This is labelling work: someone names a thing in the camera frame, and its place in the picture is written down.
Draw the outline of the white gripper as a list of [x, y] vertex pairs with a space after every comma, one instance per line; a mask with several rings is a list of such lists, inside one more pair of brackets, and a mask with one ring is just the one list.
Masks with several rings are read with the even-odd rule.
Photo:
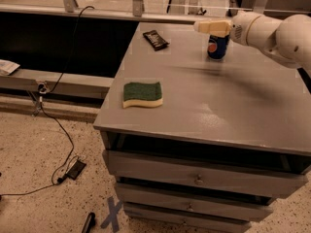
[[226, 20], [217, 21], [197, 21], [193, 28], [195, 31], [225, 37], [230, 33], [230, 39], [240, 45], [247, 46], [247, 35], [253, 22], [259, 17], [254, 12], [240, 11], [232, 18], [231, 26]]

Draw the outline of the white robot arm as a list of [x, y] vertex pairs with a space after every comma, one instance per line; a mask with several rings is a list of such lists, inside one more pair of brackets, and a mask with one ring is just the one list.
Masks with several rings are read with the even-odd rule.
[[302, 68], [311, 76], [311, 17], [277, 19], [240, 11], [231, 19], [198, 20], [193, 27], [200, 33], [229, 36], [237, 44], [255, 48], [287, 68]]

